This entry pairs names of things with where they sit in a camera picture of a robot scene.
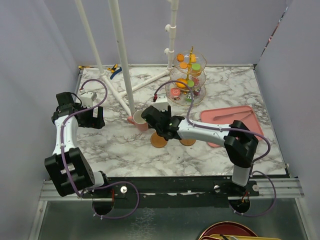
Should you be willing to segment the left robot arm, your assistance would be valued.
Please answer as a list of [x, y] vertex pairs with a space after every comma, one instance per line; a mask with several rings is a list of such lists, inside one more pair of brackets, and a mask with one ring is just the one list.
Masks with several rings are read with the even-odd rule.
[[74, 101], [76, 94], [62, 92], [56, 95], [58, 106], [51, 117], [56, 127], [56, 142], [52, 156], [44, 160], [45, 168], [60, 196], [65, 197], [75, 193], [72, 183], [65, 171], [67, 167], [78, 191], [93, 191], [97, 196], [106, 197], [111, 190], [107, 176], [102, 171], [94, 172], [78, 147], [78, 128], [101, 129], [105, 126], [103, 107], [97, 108], [97, 116], [92, 109], [97, 94], [93, 91], [78, 96], [79, 102]]

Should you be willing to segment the toy brown chip cookie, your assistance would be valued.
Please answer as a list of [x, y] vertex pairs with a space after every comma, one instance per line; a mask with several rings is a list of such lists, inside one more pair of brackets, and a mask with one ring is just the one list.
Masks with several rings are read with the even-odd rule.
[[178, 62], [183, 62], [184, 61], [184, 59], [185, 59], [185, 56], [182, 54], [182, 53], [179, 53], [179, 54], [177, 54], [176, 55], [176, 60], [178, 61]]

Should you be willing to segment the toy orange egg tart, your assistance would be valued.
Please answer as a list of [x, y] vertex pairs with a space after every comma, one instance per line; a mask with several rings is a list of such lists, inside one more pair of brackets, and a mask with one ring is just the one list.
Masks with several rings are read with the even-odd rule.
[[175, 84], [176, 84], [176, 86], [177, 86], [178, 88], [185, 89], [185, 88], [187, 87], [188, 82], [187, 82], [187, 80], [184, 79], [184, 78], [178, 78], [178, 79], [176, 80]]

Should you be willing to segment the toy green cake slice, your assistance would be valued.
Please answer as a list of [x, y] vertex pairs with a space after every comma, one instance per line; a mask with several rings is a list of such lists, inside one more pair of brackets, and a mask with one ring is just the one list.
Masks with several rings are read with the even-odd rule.
[[192, 95], [191, 95], [191, 93], [188, 93], [188, 94], [186, 95], [185, 100], [186, 100], [187, 102], [192, 102]]

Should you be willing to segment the toy bread bun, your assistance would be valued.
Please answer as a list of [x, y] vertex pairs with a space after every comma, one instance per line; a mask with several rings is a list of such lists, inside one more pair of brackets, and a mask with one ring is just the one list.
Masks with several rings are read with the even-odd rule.
[[200, 76], [202, 74], [202, 71], [195, 71], [195, 70], [192, 70], [191, 71], [191, 75], [193, 76], [193, 77], [198, 77], [198, 76]]

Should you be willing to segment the three-tier glass dessert stand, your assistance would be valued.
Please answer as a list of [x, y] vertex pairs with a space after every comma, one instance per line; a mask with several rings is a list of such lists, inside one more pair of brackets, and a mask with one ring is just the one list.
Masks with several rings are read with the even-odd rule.
[[[176, 55], [175, 58], [173, 59], [174, 66], [169, 73], [169, 80], [171, 81], [171, 83], [169, 83], [165, 86], [166, 96], [168, 97], [168, 99], [173, 101], [173, 103], [180, 105], [180, 106], [188, 107], [191, 102], [186, 101], [186, 95], [188, 93], [191, 93], [193, 104], [198, 105], [205, 98], [205, 96], [207, 94], [207, 90], [205, 87], [207, 76], [204, 72], [206, 65], [207, 65], [207, 61], [201, 53], [196, 52], [194, 50], [194, 47], [191, 47], [190, 50], [179, 52], [178, 54], [184, 55], [183, 62], [188, 63], [188, 68], [186, 68], [186, 69], [180, 68], [180, 62], [177, 61], [177, 55]], [[190, 61], [191, 54], [196, 55], [196, 62], [194, 62], [194, 63], [198, 63], [201, 65], [200, 71], [202, 71], [202, 73], [200, 76], [194, 77], [191, 75], [192, 64], [194, 64], [194, 63], [191, 63], [191, 61]], [[177, 81], [177, 79], [180, 79], [180, 78], [186, 79], [187, 81], [192, 80], [193, 78], [198, 78], [199, 84], [197, 86], [193, 86], [193, 87], [189, 87], [188, 85], [186, 85], [186, 88], [179, 88], [176, 85], [176, 81]], [[170, 95], [171, 88], [179, 88], [180, 89], [181, 100], [174, 101], [174, 98], [172, 98]], [[200, 89], [200, 94], [198, 96], [194, 95], [194, 91], [196, 89]]]

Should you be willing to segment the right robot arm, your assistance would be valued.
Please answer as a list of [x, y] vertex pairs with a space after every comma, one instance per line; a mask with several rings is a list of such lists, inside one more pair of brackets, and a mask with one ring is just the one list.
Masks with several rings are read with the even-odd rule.
[[233, 163], [230, 191], [236, 196], [247, 191], [251, 165], [259, 141], [243, 122], [235, 120], [232, 124], [216, 125], [190, 121], [182, 116], [171, 116], [170, 107], [161, 112], [154, 106], [146, 108], [141, 117], [166, 141], [190, 139], [224, 147]]

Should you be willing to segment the toy yellow cracker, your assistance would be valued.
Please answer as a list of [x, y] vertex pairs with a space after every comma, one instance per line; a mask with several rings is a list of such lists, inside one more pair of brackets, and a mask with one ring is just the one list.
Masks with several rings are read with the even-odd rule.
[[195, 54], [191, 54], [189, 60], [190, 60], [191, 63], [196, 63], [196, 62], [197, 62], [197, 57], [196, 57], [196, 55], [195, 55]]

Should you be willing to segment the toy orange round cookie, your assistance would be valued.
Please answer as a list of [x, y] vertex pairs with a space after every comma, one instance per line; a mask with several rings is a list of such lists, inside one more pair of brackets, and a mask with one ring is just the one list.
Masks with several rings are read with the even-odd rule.
[[179, 63], [179, 67], [180, 67], [181, 69], [187, 69], [187, 68], [188, 68], [188, 63], [186, 63], [186, 62], [180, 62], [180, 63]]

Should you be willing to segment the white pvc pipe frame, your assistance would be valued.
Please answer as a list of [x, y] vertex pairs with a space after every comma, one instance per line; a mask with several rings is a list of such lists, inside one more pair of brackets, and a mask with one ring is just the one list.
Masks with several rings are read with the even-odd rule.
[[106, 71], [104, 70], [104, 67], [102, 65], [102, 61], [101, 61], [92, 31], [90, 28], [82, 1], [81, 0], [75, 1], [75, 5], [77, 7], [85, 33], [87, 35], [87, 39], [90, 44], [93, 56], [95, 58], [100, 76], [102, 77], [103, 81], [106, 83], [108, 89], [111, 90], [111, 93], [113, 94], [115, 99], [120, 103], [120, 105], [123, 107], [123, 109], [129, 116], [132, 116], [136, 111], [133, 92], [153, 83], [156, 80], [159, 80], [167, 76], [170, 73], [170, 70], [173, 68], [173, 62], [174, 62], [174, 56], [175, 56], [174, 47], [175, 47], [175, 39], [176, 39], [176, 32], [177, 32], [177, 12], [179, 9], [179, 1], [170, 0], [169, 2], [170, 2], [170, 9], [171, 9], [171, 17], [170, 17], [170, 23], [165, 26], [165, 31], [168, 32], [168, 36], [169, 36], [169, 47], [164, 50], [164, 53], [167, 56], [166, 70], [156, 75], [155, 77], [152, 77], [150, 79], [147, 79], [138, 83], [135, 86], [132, 86], [131, 84], [131, 76], [129, 71], [127, 50], [125, 45], [125, 37], [123, 32], [119, 2], [117, 0], [110, 0], [108, 2], [115, 40], [117, 44], [118, 56], [120, 60], [120, 65], [122, 67], [122, 74], [123, 74], [123, 80], [125, 85], [125, 91], [118, 92], [116, 88], [112, 85], [110, 80], [108, 80], [108, 78], [106, 77]]

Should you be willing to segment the toy purple cake slice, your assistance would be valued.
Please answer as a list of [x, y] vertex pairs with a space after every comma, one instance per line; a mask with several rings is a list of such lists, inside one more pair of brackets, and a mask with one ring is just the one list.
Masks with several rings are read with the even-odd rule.
[[198, 96], [200, 94], [201, 90], [200, 89], [196, 89], [193, 91], [194, 95]]

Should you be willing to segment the pink serving tray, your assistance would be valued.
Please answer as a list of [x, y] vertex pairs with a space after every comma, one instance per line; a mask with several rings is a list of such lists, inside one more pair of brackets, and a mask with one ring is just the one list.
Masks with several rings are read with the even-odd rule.
[[[213, 120], [213, 118], [216, 116], [228, 115], [228, 114], [247, 111], [247, 110], [252, 110], [253, 112], [242, 113], [242, 114], [238, 114], [238, 115], [234, 115], [234, 116], [230, 116], [230, 117], [226, 117], [218, 120]], [[200, 120], [204, 123], [215, 124], [215, 125], [232, 124], [233, 121], [237, 120], [237, 121], [243, 122], [250, 131], [264, 135], [253, 108], [248, 105], [204, 110], [200, 113]]]

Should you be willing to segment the toy green macaron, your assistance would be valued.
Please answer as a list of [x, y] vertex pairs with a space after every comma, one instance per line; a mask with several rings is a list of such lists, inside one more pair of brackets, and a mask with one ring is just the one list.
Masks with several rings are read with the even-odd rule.
[[192, 88], [192, 87], [195, 85], [195, 83], [194, 83], [193, 80], [188, 80], [188, 81], [187, 81], [187, 85], [188, 85], [190, 88]]
[[198, 72], [198, 71], [201, 70], [202, 67], [201, 67], [201, 65], [199, 63], [193, 63], [191, 65], [191, 68], [192, 68], [193, 71]]

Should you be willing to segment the cork coaster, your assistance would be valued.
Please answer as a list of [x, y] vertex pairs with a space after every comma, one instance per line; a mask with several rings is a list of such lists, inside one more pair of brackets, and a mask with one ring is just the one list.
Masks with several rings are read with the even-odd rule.
[[179, 142], [184, 146], [192, 146], [195, 144], [196, 140], [195, 139], [181, 139]]
[[154, 132], [150, 137], [150, 143], [155, 148], [163, 148], [167, 145], [168, 142], [163, 137]]

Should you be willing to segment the pink-handled metal tongs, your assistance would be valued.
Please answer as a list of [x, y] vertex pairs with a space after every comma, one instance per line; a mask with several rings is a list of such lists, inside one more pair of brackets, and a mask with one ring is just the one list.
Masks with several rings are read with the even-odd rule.
[[252, 113], [253, 110], [246, 110], [246, 111], [239, 111], [239, 112], [235, 112], [235, 113], [230, 113], [230, 114], [226, 114], [226, 115], [219, 115], [219, 116], [215, 116], [212, 120], [220, 120], [223, 118], [227, 118], [227, 117], [232, 117], [234, 115], [239, 115], [239, 114], [244, 114], [244, 113]]

